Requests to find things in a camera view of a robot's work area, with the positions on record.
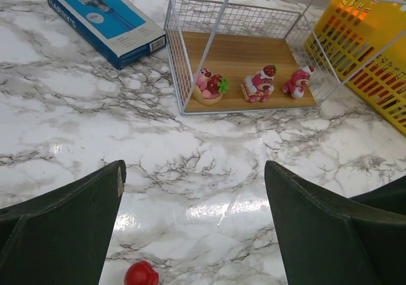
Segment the pink bear cake car toy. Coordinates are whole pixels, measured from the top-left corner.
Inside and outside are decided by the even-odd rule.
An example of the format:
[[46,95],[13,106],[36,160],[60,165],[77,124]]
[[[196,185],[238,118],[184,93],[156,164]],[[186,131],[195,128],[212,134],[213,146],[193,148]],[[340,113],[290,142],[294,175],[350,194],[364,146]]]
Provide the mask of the pink bear cake car toy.
[[274,92],[273,80],[276,66],[267,65],[253,76],[247,76],[240,85],[245,101],[249,103],[266,102]]

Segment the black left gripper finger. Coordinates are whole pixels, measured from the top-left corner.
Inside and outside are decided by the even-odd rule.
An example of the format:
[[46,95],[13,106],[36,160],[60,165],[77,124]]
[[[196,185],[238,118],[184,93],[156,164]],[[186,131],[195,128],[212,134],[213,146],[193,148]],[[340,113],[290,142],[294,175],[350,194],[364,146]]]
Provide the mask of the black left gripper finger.
[[1,284],[98,284],[125,182],[118,160],[1,209]]

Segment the pink bear strawberry tart toy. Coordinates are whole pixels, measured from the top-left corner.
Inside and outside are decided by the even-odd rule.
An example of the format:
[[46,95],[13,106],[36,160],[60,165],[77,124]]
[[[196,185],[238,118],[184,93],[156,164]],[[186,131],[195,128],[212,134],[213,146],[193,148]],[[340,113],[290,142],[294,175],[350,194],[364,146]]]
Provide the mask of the pink bear strawberry tart toy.
[[203,68],[197,74],[193,97],[202,105],[211,106],[218,103],[229,89],[227,78]]

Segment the red ball toy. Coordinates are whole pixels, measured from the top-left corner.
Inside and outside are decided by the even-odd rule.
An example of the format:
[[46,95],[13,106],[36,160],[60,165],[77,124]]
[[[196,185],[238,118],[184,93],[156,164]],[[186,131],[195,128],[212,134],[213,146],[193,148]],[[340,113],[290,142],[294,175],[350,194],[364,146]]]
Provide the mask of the red ball toy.
[[125,285],[158,285],[159,275],[147,261],[130,266],[124,276]]

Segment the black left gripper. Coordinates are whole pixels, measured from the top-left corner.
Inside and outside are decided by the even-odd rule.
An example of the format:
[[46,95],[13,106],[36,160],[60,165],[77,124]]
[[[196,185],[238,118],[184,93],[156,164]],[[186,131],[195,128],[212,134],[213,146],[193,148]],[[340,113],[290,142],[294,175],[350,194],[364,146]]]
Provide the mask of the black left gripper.
[[347,198],[268,161],[265,185],[289,284],[405,283],[405,176]]

